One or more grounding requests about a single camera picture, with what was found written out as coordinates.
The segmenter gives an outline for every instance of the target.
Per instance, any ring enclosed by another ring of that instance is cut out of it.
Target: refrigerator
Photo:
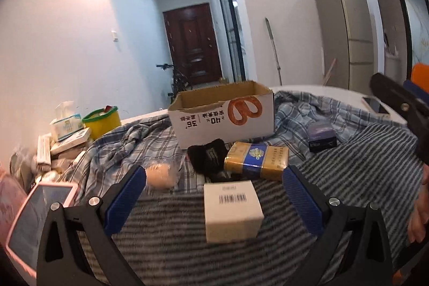
[[[374,43],[366,0],[316,0],[325,74],[336,59],[327,86],[372,95]]]

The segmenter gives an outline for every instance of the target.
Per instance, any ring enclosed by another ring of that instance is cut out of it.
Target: plaid blanket
[[[307,141],[307,125],[312,121],[331,122],[340,144],[372,123],[405,128],[337,100],[306,92],[280,91],[275,94],[274,103],[274,134],[250,141],[289,147],[289,163],[293,165],[299,165],[313,155]],[[63,174],[61,180],[78,183],[76,200],[80,203],[92,196],[103,196],[133,165],[143,165],[159,157],[181,163],[179,183],[172,193],[203,191],[205,178],[194,172],[186,151],[179,148],[168,116],[142,119],[112,130],[97,139],[79,163]]]

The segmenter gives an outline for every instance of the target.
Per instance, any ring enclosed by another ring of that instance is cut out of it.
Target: pink cloth
[[[10,226],[26,198],[19,183],[0,169],[0,246],[6,246]]]

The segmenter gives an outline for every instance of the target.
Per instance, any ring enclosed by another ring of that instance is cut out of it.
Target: table
[[[366,105],[362,102],[362,97],[364,95],[355,92],[350,91],[346,89],[341,88],[335,88],[335,87],[324,87],[323,85],[283,85],[281,87],[272,87],[271,90],[276,93],[277,91],[301,91],[301,92],[309,92],[310,94],[316,95],[316,96],[327,96],[330,98],[334,98],[335,100],[347,103],[348,105],[352,105],[353,107],[360,108],[363,110],[366,110],[368,112],[371,112]],[[398,113],[396,113],[392,108],[382,103],[384,108],[387,109],[387,111],[390,113],[390,120],[399,122],[401,124],[406,124],[404,118],[402,118]],[[122,125],[133,122],[142,118],[149,118],[149,117],[156,117],[159,115],[167,114],[167,109],[163,110],[157,110],[152,113],[140,115],[137,117],[129,118],[122,120]]]

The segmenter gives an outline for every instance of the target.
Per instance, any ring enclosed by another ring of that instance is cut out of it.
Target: human hand
[[[408,223],[408,239],[421,243],[426,235],[425,224],[429,221],[429,166],[423,167],[423,181],[414,211]]]

